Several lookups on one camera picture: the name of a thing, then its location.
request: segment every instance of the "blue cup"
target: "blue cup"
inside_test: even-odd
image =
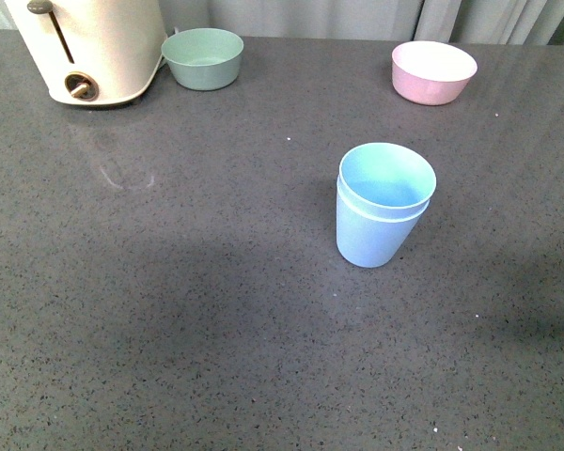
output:
[[[436,188],[431,165],[389,143],[351,149],[337,178],[337,247],[352,264],[376,268],[399,250]]]

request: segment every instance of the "gray curtain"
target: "gray curtain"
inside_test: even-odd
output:
[[[214,26],[243,36],[564,44],[564,0],[160,0],[160,4],[170,33],[174,27]],[[0,28],[14,28],[5,0],[0,0]]]

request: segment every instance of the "quartz countertop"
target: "quartz countertop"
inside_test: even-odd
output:
[[[246,38],[239,79],[53,101],[0,31],[0,450],[564,449],[564,47]],[[394,258],[336,247],[341,157],[433,166]]]

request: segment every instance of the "mint bowl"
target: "mint bowl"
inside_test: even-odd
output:
[[[167,38],[161,53],[180,85],[211,91],[238,78],[243,49],[243,40],[230,31],[195,28]]]

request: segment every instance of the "toaster lever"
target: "toaster lever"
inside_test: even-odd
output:
[[[29,10],[29,12],[33,12],[34,14],[48,14],[50,16],[50,20],[53,23],[53,27],[55,28],[55,31],[58,35],[58,39],[60,40],[60,44],[63,46],[63,50],[67,54],[67,59],[70,63],[73,64],[73,56],[71,55],[69,46],[65,41],[63,31],[60,29],[60,25],[58,24],[58,20],[56,19],[53,8],[53,2],[51,2],[50,0],[31,0],[31,2],[27,4],[27,9]]]

